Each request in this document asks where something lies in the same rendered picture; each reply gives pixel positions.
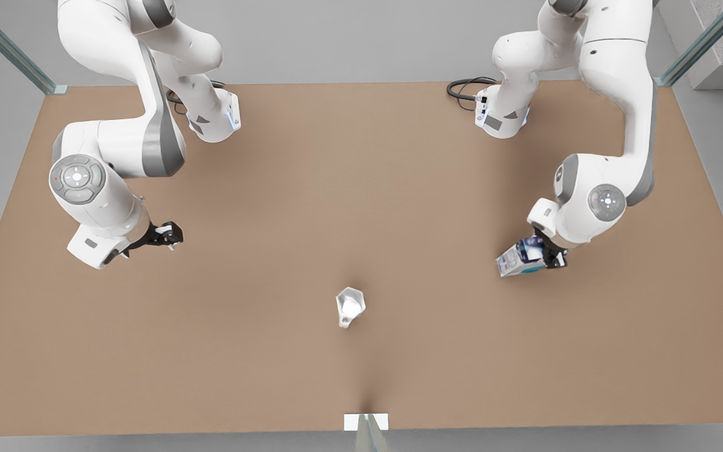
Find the blue and white carton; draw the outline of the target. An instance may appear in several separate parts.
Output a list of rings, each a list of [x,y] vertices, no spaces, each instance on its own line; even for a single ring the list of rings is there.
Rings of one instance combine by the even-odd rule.
[[[497,258],[500,275],[516,276],[545,269],[544,249],[544,241],[538,235],[517,241]]]

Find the white faceted cup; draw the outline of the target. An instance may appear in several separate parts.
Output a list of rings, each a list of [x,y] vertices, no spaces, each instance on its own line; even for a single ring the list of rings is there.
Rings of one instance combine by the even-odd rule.
[[[363,292],[353,287],[346,287],[336,295],[336,305],[338,305],[339,326],[348,328],[350,323],[365,310]]]

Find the silver frame post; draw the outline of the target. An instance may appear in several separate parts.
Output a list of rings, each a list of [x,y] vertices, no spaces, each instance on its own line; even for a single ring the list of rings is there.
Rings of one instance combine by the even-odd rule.
[[[0,29],[0,54],[44,95],[64,95],[67,85],[57,85],[18,45]]]
[[[344,414],[343,429],[356,432],[354,452],[391,452],[383,435],[389,414]]]
[[[657,8],[660,0],[655,0]],[[687,71],[700,60],[706,51],[712,48],[714,44],[723,37],[723,12],[717,19],[706,27],[691,45],[683,52],[677,53],[677,59],[671,63],[668,68],[657,78],[657,83],[661,86],[671,87],[678,80],[685,79]]]

